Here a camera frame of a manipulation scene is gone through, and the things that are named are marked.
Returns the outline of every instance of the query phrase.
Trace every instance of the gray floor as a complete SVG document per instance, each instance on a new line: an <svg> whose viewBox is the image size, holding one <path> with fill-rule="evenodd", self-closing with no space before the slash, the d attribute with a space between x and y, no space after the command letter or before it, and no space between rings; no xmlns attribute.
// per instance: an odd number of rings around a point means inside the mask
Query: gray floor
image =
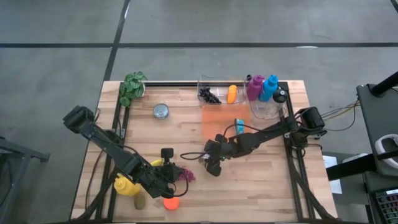
<svg viewBox="0 0 398 224"><path fill-rule="evenodd" d="M123 0L0 0L0 43L112 42ZM132 0L121 42L398 42L389 0ZM94 109L110 49L0 49L0 135L51 153L33 161L14 223L68 218L87 141L63 127L75 105ZM355 87L396 72L398 48L119 49L111 80L142 70L151 80L276 74L305 80L320 111L356 99ZM322 139L325 151L370 152L360 111L355 125ZM338 129L352 114L327 123ZM338 205L341 218L366 221Z"/></svg>

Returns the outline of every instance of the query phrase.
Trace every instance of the wooden tabletop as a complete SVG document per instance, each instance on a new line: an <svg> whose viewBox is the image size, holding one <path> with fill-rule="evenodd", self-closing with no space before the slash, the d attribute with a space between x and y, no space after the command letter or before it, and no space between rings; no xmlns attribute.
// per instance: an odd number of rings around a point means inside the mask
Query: wooden tabletop
<svg viewBox="0 0 398 224"><path fill-rule="evenodd" d="M294 111L310 106L304 82L287 82ZM111 128L119 84L120 82L104 82L98 103L101 116L97 121L97 125L103 129ZM170 116L165 120L153 116L153 107L158 103L165 103L170 108ZM276 122L277 120L254 118L252 125L265 128ZM134 100L129 115L126 145L138 150L149 162L160 158L162 148L172 147L173 161L176 165L191 170L196 180L190 183L188 193L180 199L180 208L175 211L166 210L162 198L151 198L143 189L141 191L146 196L146 207L143 210L134 208L133 197L118 195L114 222L297 221L282 137L261 144L250 155L222 162L221 175L213 177L198 161L186 161L179 156L184 152L203 151L206 139L202 138L201 129L201 107L196 87L147 87L145 96ZM99 153L100 149L92 142L89 143L72 218L84 211L88 181ZM304 160L311 191L326 210L337 217L320 148L309 146ZM100 189L104 162L103 155L91 185L90 201ZM183 192L185 181L177 181L176 186L177 193ZM302 192L300 198L307 214Z"/></svg>

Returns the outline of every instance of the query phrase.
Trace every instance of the blue bottle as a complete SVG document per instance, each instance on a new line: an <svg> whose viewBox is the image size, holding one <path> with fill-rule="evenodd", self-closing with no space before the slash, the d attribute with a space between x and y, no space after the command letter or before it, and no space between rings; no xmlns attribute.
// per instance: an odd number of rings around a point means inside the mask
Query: blue bottle
<svg viewBox="0 0 398 224"><path fill-rule="evenodd" d="M276 75L271 75L262 87L261 94L259 95L259 100L262 102L268 102L272 98L272 94L278 89L278 77Z"/></svg>

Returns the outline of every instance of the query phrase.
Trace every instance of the orange ball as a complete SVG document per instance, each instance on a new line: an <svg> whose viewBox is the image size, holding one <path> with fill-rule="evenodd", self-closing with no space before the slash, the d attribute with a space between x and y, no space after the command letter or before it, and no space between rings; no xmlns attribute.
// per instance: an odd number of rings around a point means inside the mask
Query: orange ball
<svg viewBox="0 0 398 224"><path fill-rule="evenodd" d="M176 209L178 209L178 206L180 205L180 198L178 198L178 197L164 198L163 205L167 210L176 210Z"/></svg>

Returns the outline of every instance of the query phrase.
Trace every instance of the green plant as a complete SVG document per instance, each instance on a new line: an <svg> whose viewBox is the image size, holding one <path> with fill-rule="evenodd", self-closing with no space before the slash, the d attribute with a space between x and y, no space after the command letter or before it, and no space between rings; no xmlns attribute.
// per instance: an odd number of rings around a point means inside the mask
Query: green plant
<svg viewBox="0 0 398 224"><path fill-rule="evenodd" d="M144 93L142 80L147 80L143 72L134 72L126 75L124 83L120 87L120 104L129 107L132 99L142 96Z"/></svg>

